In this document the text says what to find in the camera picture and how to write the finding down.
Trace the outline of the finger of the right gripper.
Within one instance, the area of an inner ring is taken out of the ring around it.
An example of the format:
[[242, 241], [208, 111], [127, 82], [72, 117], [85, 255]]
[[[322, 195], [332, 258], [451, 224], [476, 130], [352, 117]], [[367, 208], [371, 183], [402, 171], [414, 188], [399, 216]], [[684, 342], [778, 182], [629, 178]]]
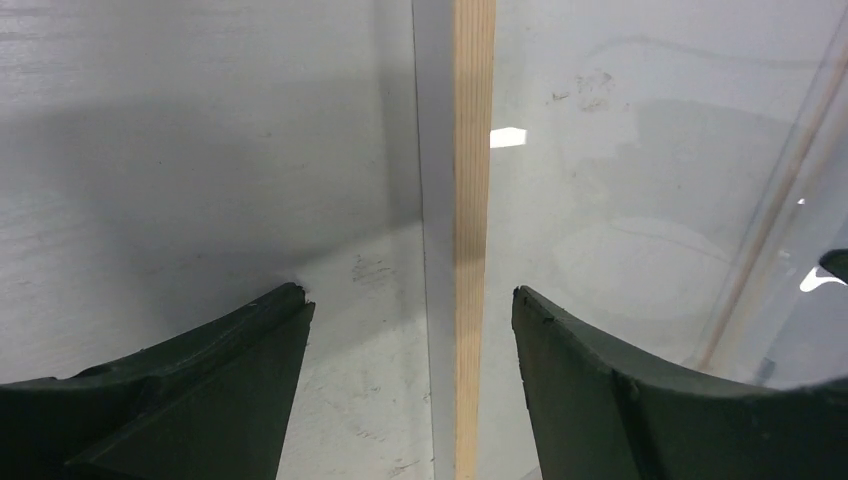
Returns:
[[819, 259], [819, 265], [835, 278], [848, 283], [848, 249], [829, 250]]

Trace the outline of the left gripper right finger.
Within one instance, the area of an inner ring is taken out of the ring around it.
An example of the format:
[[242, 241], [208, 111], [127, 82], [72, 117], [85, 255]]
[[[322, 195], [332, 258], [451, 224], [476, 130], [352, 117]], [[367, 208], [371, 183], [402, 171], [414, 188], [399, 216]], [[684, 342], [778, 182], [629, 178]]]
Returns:
[[669, 362], [515, 289], [546, 479], [843, 479], [847, 382], [777, 390]]

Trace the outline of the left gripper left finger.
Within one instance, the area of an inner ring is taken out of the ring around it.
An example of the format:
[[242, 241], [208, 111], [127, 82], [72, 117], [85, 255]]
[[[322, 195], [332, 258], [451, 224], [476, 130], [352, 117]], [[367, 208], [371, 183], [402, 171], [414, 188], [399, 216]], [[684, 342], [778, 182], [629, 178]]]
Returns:
[[72, 377], [1, 388], [5, 479], [273, 479], [315, 306], [283, 284]]

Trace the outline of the clear acrylic sheet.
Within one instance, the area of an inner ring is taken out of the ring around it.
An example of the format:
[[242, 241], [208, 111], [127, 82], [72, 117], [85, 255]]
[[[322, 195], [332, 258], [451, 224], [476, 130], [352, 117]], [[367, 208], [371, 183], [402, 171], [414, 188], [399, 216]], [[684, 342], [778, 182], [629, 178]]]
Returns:
[[478, 466], [542, 476], [512, 327], [529, 287], [669, 362], [847, 382], [847, 5], [501, 1]]

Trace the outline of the white wooden picture frame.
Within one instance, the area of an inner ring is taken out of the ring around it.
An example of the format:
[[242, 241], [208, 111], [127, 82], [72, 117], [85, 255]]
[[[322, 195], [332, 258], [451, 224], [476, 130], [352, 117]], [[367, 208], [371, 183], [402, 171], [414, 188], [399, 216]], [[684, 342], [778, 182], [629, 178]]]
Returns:
[[476, 476], [496, 4], [415, 1], [433, 467]]

